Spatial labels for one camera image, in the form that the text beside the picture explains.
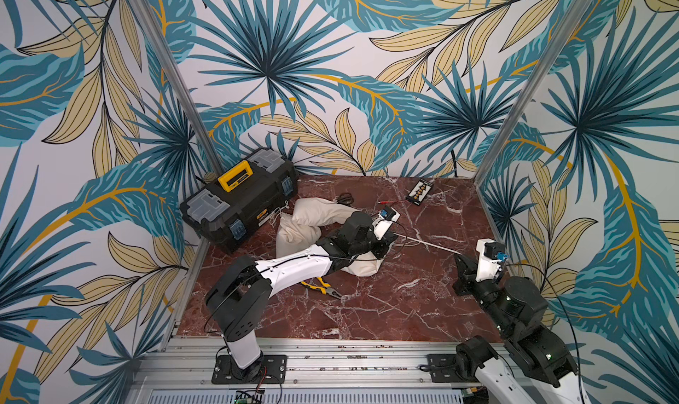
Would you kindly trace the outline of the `white drawstring soil bag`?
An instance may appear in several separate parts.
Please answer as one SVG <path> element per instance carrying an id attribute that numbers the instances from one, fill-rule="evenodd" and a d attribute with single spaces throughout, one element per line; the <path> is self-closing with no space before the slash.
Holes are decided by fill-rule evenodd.
<path id="1" fill-rule="evenodd" d="M 354 208 L 323 198 L 302 198 L 295 202 L 292 221 L 297 225 L 324 227 L 344 224 L 354 212 Z"/>

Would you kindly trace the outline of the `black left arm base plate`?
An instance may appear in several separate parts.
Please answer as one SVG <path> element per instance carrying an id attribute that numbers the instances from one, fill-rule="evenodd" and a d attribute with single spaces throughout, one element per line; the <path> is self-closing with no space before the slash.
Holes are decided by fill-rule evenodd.
<path id="1" fill-rule="evenodd" d="M 216 357 L 211 378 L 213 385 L 283 384 L 288 357 L 284 354 L 262 354 L 253 364 L 241 369 L 228 354 Z"/>

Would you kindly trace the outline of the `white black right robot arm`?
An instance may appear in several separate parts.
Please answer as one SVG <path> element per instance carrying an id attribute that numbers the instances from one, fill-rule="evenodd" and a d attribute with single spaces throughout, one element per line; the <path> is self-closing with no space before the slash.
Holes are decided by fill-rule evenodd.
<path id="1" fill-rule="evenodd" d="M 589 403 L 579 359 L 542 317 L 547 300 L 529 278 L 504 279 L 509 265 L 503 244 L 480 239 L 477 257 L 456 255 L 455 293 L 473 297 L 494 322 L 509 357 L 546 403 Z M 455 370 L 479 381 L 501 402 L 532 403 L 494 348 L 476 337 L 459 345 Z"/>

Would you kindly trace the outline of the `white bag drawstring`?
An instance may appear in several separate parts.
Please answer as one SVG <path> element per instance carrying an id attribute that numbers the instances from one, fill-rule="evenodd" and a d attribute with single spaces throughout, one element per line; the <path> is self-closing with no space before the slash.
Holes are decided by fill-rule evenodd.
<path id="1" fill-rule="evenodd" d="M 443 246 L 440 246 L 440 245 L 437 245 L 437 244 L 434 244 L 434 243 L 431 243 L 431 242 L 428 242 L 428 241 L 421 241 L 420 239 L 410 238 L 406 235 L 401 235 L 401 234 L 396 234 L 396 235 L 400 238 L 405 239 L 405 241 L 408 241 L 408 242 L 414 242 L 414 243 L 417 243 L 419 245 L 424 245 L 428 248 L 436 248 L 438 250 L 446 251 L 446 252 L 451 253 L 451 254 L 461 255 L 460 252 L 453 250 L 452 248 L 446 248 L 446 247 L 443 247 Z"/>

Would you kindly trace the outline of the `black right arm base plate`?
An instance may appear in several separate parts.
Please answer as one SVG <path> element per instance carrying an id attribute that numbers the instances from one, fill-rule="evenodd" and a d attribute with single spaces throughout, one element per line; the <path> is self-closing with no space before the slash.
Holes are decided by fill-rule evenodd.
<path id="1" fill-rule="evenodd" d="M 423 366 L 434 384 L 476 382 L 471 361 L 460 354 L 428 354 Z"/>

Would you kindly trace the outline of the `large white cloth bag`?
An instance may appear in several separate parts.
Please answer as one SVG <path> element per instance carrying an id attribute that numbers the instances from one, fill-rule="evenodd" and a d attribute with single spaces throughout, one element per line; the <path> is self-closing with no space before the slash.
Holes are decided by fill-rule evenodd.
<path id="1" fill-rule="evenodd" d="M 370 277 L 378 273 L 383 262 L 384 259 L 378 259 L 373 253 L 363 254 L 342 271 L 358 278 Z"/>

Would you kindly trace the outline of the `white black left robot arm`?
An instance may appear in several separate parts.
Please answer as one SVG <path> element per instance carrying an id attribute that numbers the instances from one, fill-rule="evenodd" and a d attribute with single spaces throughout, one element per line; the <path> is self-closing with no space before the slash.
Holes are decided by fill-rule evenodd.
<path id="1" fill-rule="evenodd" d="M 397 239 L 390 229 L 400 216 L 389 206 L 374 217 L 355 211 L 340 228 L 304 250 L 273 260 L 237 258 L 205 296 L 210 319 L 226 343 L 233 376 L 249 380 L 263 366 L 255 329 L 272 296 L 355 262 L 383 260 Z"/>

